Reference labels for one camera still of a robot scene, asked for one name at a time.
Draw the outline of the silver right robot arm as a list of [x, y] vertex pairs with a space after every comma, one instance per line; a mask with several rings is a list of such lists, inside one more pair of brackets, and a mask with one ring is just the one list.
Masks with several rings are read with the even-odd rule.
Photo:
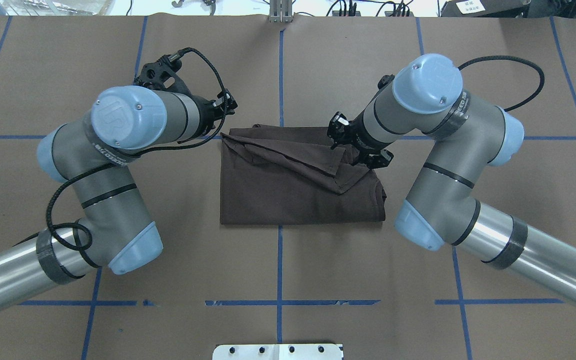
[[356, 118], [332, 116], [327, 136], [333, 148], [354, 146], [355, 164], [379, 169], [393, 160], [387, 147], [414, 130], [434, 146], [403, 200], [396, 230], [430, 251], [462, 248], [576, 306], [576, 248], [473, 197], [485, 167], [509, 162], [525, 130], [505, 109], [466, 89], [448, 57], [423, 54], [382, 77]]

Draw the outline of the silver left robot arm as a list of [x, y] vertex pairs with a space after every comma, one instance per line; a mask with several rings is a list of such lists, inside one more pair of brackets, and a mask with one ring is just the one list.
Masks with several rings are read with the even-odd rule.
[[156, 259], [162, 239], [128, 165], [203, 137], [236, 107], [228, 89], [208, 100], [187, 89], [116, 86], [44, 137], [39, 166], [61, 186], [44, 229], [0, 253], [0, 312], [94, 269], [123, 275]]

